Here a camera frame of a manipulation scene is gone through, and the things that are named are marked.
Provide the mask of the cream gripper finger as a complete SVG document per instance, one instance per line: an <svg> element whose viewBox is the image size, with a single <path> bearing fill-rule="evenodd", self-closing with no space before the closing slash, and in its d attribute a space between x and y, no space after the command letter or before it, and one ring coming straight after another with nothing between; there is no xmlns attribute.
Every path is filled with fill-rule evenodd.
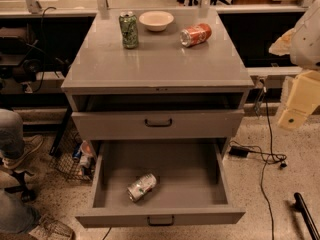
<svg viewBox="0 0 320 240"><path fill-rule="evenodd" d="M277 125L295 130L320 106L320 73L306 70L283 82Z"/></svg>

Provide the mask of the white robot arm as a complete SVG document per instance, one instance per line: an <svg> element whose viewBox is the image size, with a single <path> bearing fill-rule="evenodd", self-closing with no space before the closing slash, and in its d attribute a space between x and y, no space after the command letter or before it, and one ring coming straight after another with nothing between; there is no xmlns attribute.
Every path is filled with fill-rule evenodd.
<svg viewBox="0 0 320 240"><path fill-rule="evenodd" d="M283 83L277 126L294 130L320 106L320 1L312 3L296 25L269 48L273 55L289 55L302 68Z"/></svg>

